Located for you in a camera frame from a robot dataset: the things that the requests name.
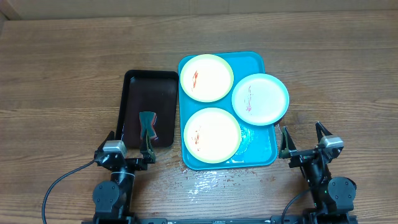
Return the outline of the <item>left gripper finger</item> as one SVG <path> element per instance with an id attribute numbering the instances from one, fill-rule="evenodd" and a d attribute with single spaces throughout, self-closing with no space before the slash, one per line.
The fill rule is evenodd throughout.
<path id="1" fill-rule="evenodd" d="M 150 143 L 150 137 L 146 136 L 140 146 L 140 153 L 143 155 L 143 160 L 146 164 L 155 164 L 155 153 Z"/>
<path id="2" fill-rule="evenodd" d="M 108 142 L 108 141 L 113 141 L 115 140 L 115 133 L 114 131 L 110 131 L 109 134 L 107 135 L 106 139 L 100 144 L 100 146 L 98 147 L 98 151 L 99 152 L 103 152 L 103 148 L 104 145 Z"/>

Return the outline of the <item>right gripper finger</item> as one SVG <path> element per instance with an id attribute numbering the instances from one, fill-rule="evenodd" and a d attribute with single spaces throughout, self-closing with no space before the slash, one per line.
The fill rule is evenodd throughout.
<path id="1" fill-rule="evenodd" d="M 297 148 L 289 134 L 287 128 L 284 126 L 282 129 L 282 140 L 279 151 L 279 159 L 288 159 L 297 152 Z"/>
<path id="2" fill-rule="evenodd" d="M 332 135 L 329 130 L 327 130 L 324 125 L 320 121 L 317 121 L 315 123 L 315 129 L 317 132 L 317 139 L 318 139 L 318 145 L 319 146 L 327 146 L 329 145 L 329 137 Z"/>

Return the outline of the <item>orange and green sponge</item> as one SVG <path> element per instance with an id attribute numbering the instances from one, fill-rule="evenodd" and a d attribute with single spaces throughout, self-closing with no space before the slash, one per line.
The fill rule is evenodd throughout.
<path id="1" fill-rule="evenodd" d="M 141 124 L 141 139 L 144 139 L 146 134 L 148 134 L 151 140 L 157 139 L 157 133 L 155 131 L 155 123 L 157 120 L 157 115 L 152 111 L 142 111 L 139 113 L 139 121 Z"/>

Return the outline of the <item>light blue plate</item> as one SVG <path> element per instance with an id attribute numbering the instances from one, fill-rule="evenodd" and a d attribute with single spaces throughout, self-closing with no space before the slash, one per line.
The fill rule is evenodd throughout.
<path id="1" fill-rule="evenodd" d="M 249 75 L 238 82 L 231 95 L 234 112 L 244 122 L 267 126 L 279 121 L 289 107 L 287 87 L 265 73 Z"/>

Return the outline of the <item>yellow plate bottom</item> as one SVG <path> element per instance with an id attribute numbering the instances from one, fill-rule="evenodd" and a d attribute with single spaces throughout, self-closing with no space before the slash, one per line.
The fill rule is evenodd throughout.
<path id="1" fill-rule="evenodd" d="M 194 158 L 217 164 L 235 155 L 242 140 L 241 128 L 231 113 L 220 108 L 205 108 L 188 119 L 183 140 Z"/>

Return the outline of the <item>yellow plate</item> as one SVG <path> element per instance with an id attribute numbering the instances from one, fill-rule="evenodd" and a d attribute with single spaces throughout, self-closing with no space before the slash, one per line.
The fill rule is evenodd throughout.
<path id="1" fill-rule="evenodd" d="M 223 58 L 212 55 L 197 55 L 188 60 L 180 71 L 183 91 L 193 100 L 211 103 L 225 97 L 231 90 L 234 73 Z"/>
<path id="2" fill-rule="evenodd" d="M 194 158 L 217 164 L 235 155 L 242 140 L 241 128 L 231 113 L 220 108 L 205 108 L 188 119 L 183 140 Z"/>

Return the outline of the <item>yellow plate top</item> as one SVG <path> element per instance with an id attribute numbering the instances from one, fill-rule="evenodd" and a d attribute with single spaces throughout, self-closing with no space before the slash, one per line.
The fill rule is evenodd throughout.
<path id="1" fill-rule="evenodd" d="M 183 91 L 193 100 L 211 103 L 225 97 L 231 90 L 234 73 L 223 58 L 212 55 L 197 55 L 188 60 L 180 71 Z"/>

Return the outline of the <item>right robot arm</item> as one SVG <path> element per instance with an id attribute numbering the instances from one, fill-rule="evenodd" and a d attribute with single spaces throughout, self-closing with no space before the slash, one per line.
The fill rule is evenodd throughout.
<path id="1" fill-rule="evenodd" d="M 328 164 L 336 159 L 344 148 L 343 140 L 329 132 L 321 122 L 315 124 L 318 144 L 313 149 L 299 151 L 286 127 L 282 131 L 279 158 L 289 159 L 289 167 L 298 167 L 307 181 L 308 189 L 295 196 L 284 208 L 276 223 L 357 223 L 350 215 L 354 210 L 357 186 L 347 177 L 332 177 Z M 298 199 L 311 193 L 313 208 L 306 208 L 301 215 L 287 215 L 287 210 Z"/>

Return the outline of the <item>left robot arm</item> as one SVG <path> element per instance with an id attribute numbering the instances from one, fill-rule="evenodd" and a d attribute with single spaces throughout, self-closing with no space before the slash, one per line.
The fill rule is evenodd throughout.
<path id="1" fill-rule="evenodd" d="M 111 172 L 111 179 L 99 183 L 93 191 L 95 214 L 93 223 L 139 223 L 130 212 L 135 172 L 147 170 L 154 164 L 155 153 L 148 131 L 144 131 L 140 145 L 140 158 L 127 158 L 127 148 L 122 140 L 115 139 L 111 131 L 95 151 L 94 162 Z"/>

